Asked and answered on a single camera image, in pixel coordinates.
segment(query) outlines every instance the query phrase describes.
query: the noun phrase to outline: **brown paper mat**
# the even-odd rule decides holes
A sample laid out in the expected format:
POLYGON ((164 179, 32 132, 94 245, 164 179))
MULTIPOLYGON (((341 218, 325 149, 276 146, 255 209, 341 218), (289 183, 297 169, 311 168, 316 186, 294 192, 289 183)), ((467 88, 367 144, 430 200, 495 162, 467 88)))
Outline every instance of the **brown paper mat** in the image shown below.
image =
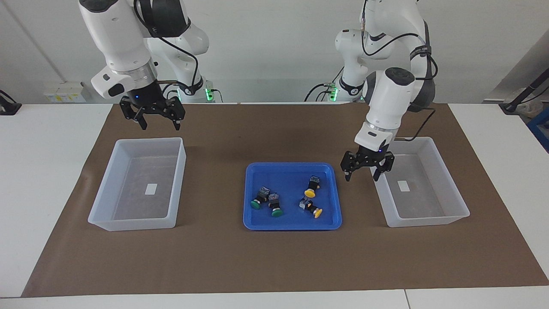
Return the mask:
MULTIPOLYGON (((425 126, 471 215, 450 225, 388 228, 368 169, 346 183, 367 106, 186 106, 181 132, 149 129, 114 106, 23 293, 236 293, 548 285, 458 122, 446 105, 425 126), (118 139, 182 136, 187 165, 173 229, 108 232, 87 223, 118 139), (343 225, 324 232, 257 232, 242 223, 252 162, 328 162, 343 225)), ((427 112, 407 114, 411 136, 427 112)))

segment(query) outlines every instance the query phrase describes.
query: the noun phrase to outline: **white plastic bin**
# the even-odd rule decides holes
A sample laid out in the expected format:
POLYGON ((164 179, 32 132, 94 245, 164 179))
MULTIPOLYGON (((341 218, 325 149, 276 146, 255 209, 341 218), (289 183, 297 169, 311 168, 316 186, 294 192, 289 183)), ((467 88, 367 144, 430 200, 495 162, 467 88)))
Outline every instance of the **white plastic bin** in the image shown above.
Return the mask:
POLYGON ((117 141, 88 222, 107 231, 173 228, 186 159, 180 137, 117 141))
POLYGON ((394 141, 389 150, 393 168, 376 182, 388 226, 442 225, 470 215, 433 139, 394 141))

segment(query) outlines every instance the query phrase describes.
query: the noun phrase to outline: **white label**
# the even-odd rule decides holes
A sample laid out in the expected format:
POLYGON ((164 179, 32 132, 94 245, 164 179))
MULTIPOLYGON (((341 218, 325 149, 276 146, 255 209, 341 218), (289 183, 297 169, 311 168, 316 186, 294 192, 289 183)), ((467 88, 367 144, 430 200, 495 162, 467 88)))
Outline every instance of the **white label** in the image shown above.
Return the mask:
POLYGON ((156 187, 158 184, 148 184, 145 190, 145 195, 154 195, 156 193, 156 187))
POLYGON ((399 180, 398 183, 399 183, 400 192, 410 192, 410 187, 408 186, 408 181, 399 180))

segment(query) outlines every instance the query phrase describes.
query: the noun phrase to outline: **white table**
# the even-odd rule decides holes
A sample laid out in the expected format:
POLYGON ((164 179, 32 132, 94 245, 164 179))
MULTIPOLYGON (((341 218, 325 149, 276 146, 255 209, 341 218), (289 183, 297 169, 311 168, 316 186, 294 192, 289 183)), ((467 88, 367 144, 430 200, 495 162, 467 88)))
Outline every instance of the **white table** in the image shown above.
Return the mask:
MULTIPOLYGON (((547 274, 549 154, 518 117, 503 115, 498 106, 450 106, 547 274)), ((14 117, 0 118, 0 297, 21 295, 110 108, 107 104, 27 105, 14 117)), ((0 300, 0 308, 156 306, 549 308, 549 287, 0 300)))

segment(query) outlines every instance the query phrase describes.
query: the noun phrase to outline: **black cable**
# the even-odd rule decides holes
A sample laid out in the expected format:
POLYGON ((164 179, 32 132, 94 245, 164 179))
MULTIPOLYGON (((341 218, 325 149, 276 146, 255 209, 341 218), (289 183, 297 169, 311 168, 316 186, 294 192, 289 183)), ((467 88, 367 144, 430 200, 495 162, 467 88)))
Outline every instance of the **black cable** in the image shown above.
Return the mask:
POLYGON ((139 11, 137 10, 137 0, 133 0, 133 10, 134 10, 134 12, 135 12, 135 14, 136 14, 136 16, 137 16, 137 19, 139 19, 139 22, 140 22, 145 28, 147 28, 147 30, 149 30, 149 32, 151 33, 151 35, 153 35, 153 37, 158 38, 160 41, 162 41, 162 42, 164 42, 164 43, 170 45, 171 47, 177 49, 178 51, 180 51, 180 52, 186 54, 187 56, 189 56, 189 57, 191 57, 191 58, 193 58, 193 60, 194 60, 193 81, 191 82, 191 85, 190 85, 190 87, 189 87, 189 89, 191 89, 191 88, 194 86, 194 80, 196 79, 197 73, 198 73, 198 58, 197 58, 195 55, 193 55, 193 54, 187 52, 186 50, 184 50, 184 49, 182 49, 182 48, 179 48, 179 47, 175 46, 174 44, 168 42, 165 38, 160 37, 160 36, 157 36, 157 35, 156 35, 156 29, 149 28, 149 26, 145 23, 145 21, 143 20, 143 18, 142 18, 141 15, 139 14, 139 11))
POLYGON ((389 42, 387 42, 385 45, 381 46, 378 50, 376 50, 375 52, 369 54, 368 52, 366 52, 366 48, 364 47, 364 32, 362 32, 362 51, 364 52, 364 54, 366 54, 367 56, 373 56, 377 53, 379 53, 381 50, 383 50, 384 48, 386 48, 389 44, 393 43, 394 41, 400 39, 401 37, 405 37, 405 36, 415 36, 415 37, 419 37, 418 34, 415 34, 415 33, 406 33, 406 34, 401 34, 399 36, 396 36, 394 37, 393 39, 391 39, 389 42))
POLYGON ((324 85, 325 85, 325 84, 318 84, 318 85, 314 86, 314 87, 311 89, 311 91, 309 91, 309 93, 307 93, 307 96, 305 97, 305 100, 304 100, 303 102, 307 102, 307 100, 309 99, 309 96, 311 95, 311 93, 312 93, 315 89, 317 89, 317 88, 319 88, 319 87, 322 87, 322 86, 324 86, 324 85))
POLYGON ((163 89, 162 89, 162 95, 164 95, 164 93, 166 93, 166 90, 168 90, 168 88, 173 85, 173 84, 167 84, 163 89))
MULTIPOLYGON (((364 0, 364 6, 362 7, 362 20, 366 20, 366 2, 368 2, 368 0, 364 0)), ((389 44, 393 43, 394 41, 400 39, 401 37, 405 37, 405 36, 415 36, 415 37, 419 37, 418 34, 415 34, 415 33, 406 33, 406 34, 401 34, 397 37, 394 37, 392 40, 390 40, 389 42, 387 42, 385 45, 381 46, 380 49, 376 50, 375 52, 369 54, 368 52, 366 52, 366 48, 364 47, 364 25, 361 26, 362 30, 361 30, 361 36, 362 36, 362 51, 364 52, 364 54, 366 54, 367 56, 373 56, 377 53, 379 53, 383 48, 386 48, 389 44)))
MULTIPOLYGON (((366 2, 368 2, 368 0, 364 0, 364 6, 362 7, 362 19, 365 19, 366 18, 366 2)), ((366 52, 366 48, 364 47, 364 30, 361 31, 361 36, 362 36, 362 51, 364 52, 364 54, 366 54, 367 56, 373 56, 375 54, 377 54, 378 52, 380 52, 383 48, 386 48, 389 44, 393 43, 394 41, 402 38, 402 37, 405 37, 405 36, 415 36, 415 37, 418 37, 419 38, 419 35, 418 34, 415 34, 415 33, 406 33, 406 34, 401 34, 397 37, 394 37, 392 40, 390 40, 388 43, 386 43, 385 45, 381 46, 380 49, 376 50, 375 52, 369 54, 366 52)), ((424 77, 424 78, 416 78, 416 80, 431 80, 433 78, 436 77, 436 75, 439 73, 439 67, 438 65, 436 64, 436 61, 435 59, 433 59, 433 56, 431 56, 430 53, 425 53, 427 54, 427 59, 429 61, 432 62, 433 66, 435 67, 435 74, 433 74, 432 77, 430 78, 427 78, 427 77, 424 77)))
POLYGON ((431 108, 431 107, 421 107, 419 105, 415 105, 415 104, 410 104, 411 106, 414 106, 414 107, 419 107, 421 108, 421 110, 429 110, 431 111, 431 113, 427 116, 427 118, 425 119, 425 121, 423 122, 423 124, 419 127, 419 129, 417 130, 416 134, 411 138, 411 139, 395 139, 395 141, 405 141, 405 142, 411 142, 413 140, 415 140, 417 138, 417 136, 419 135, 419 133, 421 132, 421 130, 423 129, 423 127, 427 124, 427 122, 429 122, 429 119, 431 119, 431 117, 435 114, 436 112, 436 109, 434 108, 431 108))
POLYGON ((547 91, 547 89, 549 89, 549 86, 547 86, 547 88, 545 88, 543 91, 541 91, 541 92, 540 92, 538 95, 536 95, 535 97, 533 97, 533 98, 531 98, 531 99, 528 99, 528 100, 526 100, 526 101, 524 101, 524 102, 521 102, 520 104, 528 103, 528 102, 530 102, 530 101, 532 101, 532 100, 534 100, 534 99, 539 98, 541 95, 543 95, 543 94, 545 93, 545 91, 547 91))
POLYGON ((315 102, 318 102, 318 98, 320 98, 321 94, 324 94, 324 96, 326 96, 327 93, 332 93, 332 92, 331 91, 322 91, 321 93, 318 94, 318 96, 316 96, 315 102))
POLYGON ((211 92, 219 92, 219 97, 221 98, 221 103, 225 103, 225 101, 223 101, 223 94, 221 93, 221 91, 219 89, 212 89, 210 91, 211 92))
POLYGON ((170 95, 170 93, 177 93, 177 95, 179 95, 179 92, 174 89, 174 90, 168 91, 168 93, 166 94, 166 97, 168 97, 170 95))
POLYGON ((3 90, 0 90, 0 93, 3 94, 6 98, 13 101, 13 103, 17 103, 12 97, 9 96, 9 94, 5 93, 3 90))
POLYGON ((419 53, 419 54, 425 54, 425 55, 427 55, 427 60, 430 61, 430 62, 433 64, 433 66, 435 67, 435 74, 433 74, 433 75, 432 75, 431 77, 429 77, 429 78, 428 78, 428 77, 416 78, 416 80, 431 80, 431 79, 435 78, 435 77, 438 75, 438 73, 439 73, 439 66, 438 66, 438 64, 436 63, 436 61, 435 61, 435 59, 433 58, 433 56, 431 56, 431 54, 428 53, 428 52, 419 53))
POLYGON ((185 87, 185 84, 178 81, 178 80, 159 80, 158 81, 158 84, 159 85, 165 85, 167 84, 168 86, 173 86, 173 85, 180 85, 180 86, 183 86, 185 87))
MULTIPOLYGON (((343 72, 343 69, 345 69, 345 66, 341 67, 341 70, 339 70, 338 74, 334 77, 334 79, 332 80, 332 83, 334 83, 335 80, 338 79, 339 74, 341 74, 341 72, 343 72)), ((322 96, 322 101, 324 101, 325 97, 326 97, 326 92, 324 92, 324 95, 322 96)))

